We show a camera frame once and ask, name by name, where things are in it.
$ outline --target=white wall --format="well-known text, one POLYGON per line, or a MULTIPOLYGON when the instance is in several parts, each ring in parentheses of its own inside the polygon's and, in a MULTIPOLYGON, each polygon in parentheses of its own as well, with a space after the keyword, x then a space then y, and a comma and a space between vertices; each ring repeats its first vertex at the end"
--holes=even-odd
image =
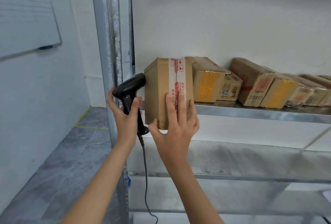
POLYGON ((0 59, 0 213, 90 105, 70 2, 52 1, 63 45, 0 59))
MULTIPOLYGON (((93 0, 71 0, 77 23, 79 43, 86 71, 86 83, 91 106, 105 107, 105 93, 102 81, 100 53, 95 24, 93 0)), ((130 77, 129 53, 129 1, 120 0, 121 43, 123 57, 123 78, 130 77)))
MULTIPOLYGON (((136 72, 156 57, 246 57, 280 72, 331 72, 330 0, 132 0, 136 72)), ((327 124, 199 116, 196 140, 303 148, 327 124)), ((331 151, 326 135, 310 150, 331 151)))

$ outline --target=black cable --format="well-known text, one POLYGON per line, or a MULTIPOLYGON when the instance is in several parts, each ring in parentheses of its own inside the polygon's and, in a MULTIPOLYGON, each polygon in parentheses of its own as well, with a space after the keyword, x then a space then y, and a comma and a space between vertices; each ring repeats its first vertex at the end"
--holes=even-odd
POLYGON ((138 138, 139 138, 140 144, 141 144, 141 146, 142 146, 142 148, 143 148, 143 155, 144 155, 145 178, 146 178, 145 204, 146 204, 146 207, 147 207, 147 210, 148 210, 149 214, 150 214, 151 216, 153 216, 153 217, 156 218, 156 222, 155 222, 155 224, 157 224, 158 221, 159 221, 158 217, 157 217, 156 215, 153 215, 153 214, 151 213, 151 210, 149 210, 149 207, 148 207, 148 205, 147 205, 147 199, 146 199, 146 197, 147 197, 147 185, 148 185, 148 184, 147 184, 147 164, 146 164, 145 144, 144 144, 144 141, 143 141, 143 137, 142 137, 141 135, 138 135, 138 138))
POLYGON ((322 218, 323 218, 323 220, 325 220, 325 222, 326 222, 327 224, 331 224, 331 223, 329 222, 329 220, 328 220, 326 217, 322 216, 322 218))

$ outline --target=hand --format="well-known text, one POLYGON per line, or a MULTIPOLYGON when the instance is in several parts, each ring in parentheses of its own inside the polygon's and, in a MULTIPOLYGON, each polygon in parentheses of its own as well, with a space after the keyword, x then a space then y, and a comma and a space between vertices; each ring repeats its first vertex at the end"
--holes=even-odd
POLYGON ((200 124, 194 102, 190 101, 191 115, 186 120, 186 101, 183 93, 178 95, 178 120, 175 107, 169 94, 166 95, 169 127, 168 133, 162 134, 158 129, 158 121, 149 125, 149 130, 155 141, 160 157, 169 174, 174 169, 187 163, 186 155, 192 136, 199 130, 200 124))
POLYGON ((138 109, 142 102, 142 97, 135 97, 129 115, 123 113, 114 102, 115 87, 112 87, 108 92, 107 104, 112 110, 117 128, 117 142, 116 144, 128 144, 130 151, 136 143, 137 130, 138 130, 138 109))

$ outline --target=marble tile floor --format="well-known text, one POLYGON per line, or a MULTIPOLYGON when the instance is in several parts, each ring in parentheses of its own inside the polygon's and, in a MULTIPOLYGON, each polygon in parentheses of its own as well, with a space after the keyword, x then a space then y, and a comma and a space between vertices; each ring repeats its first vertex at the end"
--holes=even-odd
MULTIPOLYGON (((108 127, 106 109, 91 108, 78 125, 108 127)), ((0 223, 59 223, 110 151, 108 129, 74 127, 14 197, 0 223)), ((116 193, 103 223, 119 223, 116 193)))

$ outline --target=forearm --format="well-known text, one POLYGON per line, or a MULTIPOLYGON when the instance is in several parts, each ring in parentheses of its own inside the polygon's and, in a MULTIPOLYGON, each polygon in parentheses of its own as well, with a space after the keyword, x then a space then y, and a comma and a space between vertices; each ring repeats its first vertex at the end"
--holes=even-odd
POLYGON ((114 146, 61 224, 102 222, 129 153, 125 145, 114 146))
POLYGON ((180 168, 168 171, 179 192, 190 224, 224 224, 187 162, 180 168))

